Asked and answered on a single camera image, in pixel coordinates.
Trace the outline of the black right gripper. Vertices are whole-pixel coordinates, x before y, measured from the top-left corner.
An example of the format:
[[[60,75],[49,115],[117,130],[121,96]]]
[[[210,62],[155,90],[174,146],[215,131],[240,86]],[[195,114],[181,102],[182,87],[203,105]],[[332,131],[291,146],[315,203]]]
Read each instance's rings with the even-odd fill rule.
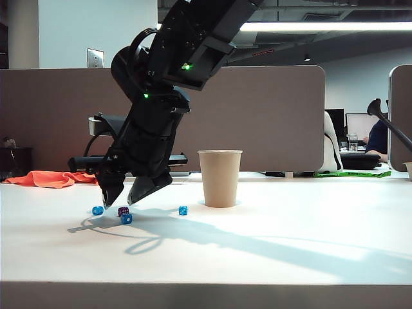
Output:
[[[180,120],[190,112],[189,102],[181,89],[144,93],[137,96],[125,117],[90,117],[90,135],[110,136],[113,143],[105,155],[70,158],[70,171],[96,175],[104,207],[112,206],[123,191],[126,173],[138,176],[127,197],[129,205],[168,186],[173,180],[171,175],[161,173],[168,165]]]

